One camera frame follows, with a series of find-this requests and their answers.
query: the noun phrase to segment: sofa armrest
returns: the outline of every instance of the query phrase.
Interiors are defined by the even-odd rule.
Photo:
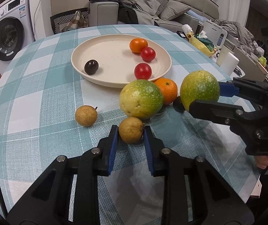
[[[195,33],[198,28],[198,19],[193,18],[192,16],[188,15],[187,13],[184,13],[180,15],[179,17],[175,18],[174,21],[182,24],[182,25],[189,25],[193,32]]]
[[[95,2],[89,3],[89,27],[99,25],[117,25],[118,3]]]

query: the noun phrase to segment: orange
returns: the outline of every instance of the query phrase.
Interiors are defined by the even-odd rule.
[[[177,84],[171,79],[160,78],[156,80],[155,85],[157,85],[164,97],[164,105],[169,105],[178,96]]]
[[[148,47],[148,42],[145,39],[135,38],[130,42],[130,49],[132,52],[141,53],[142,49]]]

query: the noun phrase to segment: washing machine door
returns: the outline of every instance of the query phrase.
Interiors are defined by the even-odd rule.
[[[17,18],[0,21],[0,60],[10,61],[21,50],[24,42],[24,28]]]

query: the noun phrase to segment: checkered tablecloth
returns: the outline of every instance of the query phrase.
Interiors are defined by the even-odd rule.
[[[17,53],[0,79],[0,185],[8,210],[58,155],[82,155],[126,117],[119,108],[120,89],[93,84],[71,65],[71,53],[80,43],[105,34],[137,35],[164,47],[172,59],[166,78],[178,88],[188,73],[200,69],[219,81],[228,79],[186,40],[155,26],[92,27],[31,43]],[[253,110],[238,97],[219,101]],[[75,110],[81,105],[98,106],[93,126],[82,127],[75,121]],[[248,199],[258,172],[244,142],[228,126],[194,119],[172,106],[148,124],[166,147],[180,155],[205,156],[240,197]],[[143,145],[119,145],[111,176],[98,181],[101,224],[160,224],[163,179],[151,177]]]

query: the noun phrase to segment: red tomato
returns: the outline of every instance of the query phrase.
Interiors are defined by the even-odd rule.
[[[144,61],[150,62],[156,57],[156,52],[151,47],[145,47],[142,49],[140,55]]]
[[[134,75],[138,80],[148,80],[152,75],[152,69],[146,63],[139,63],[134,69]]]

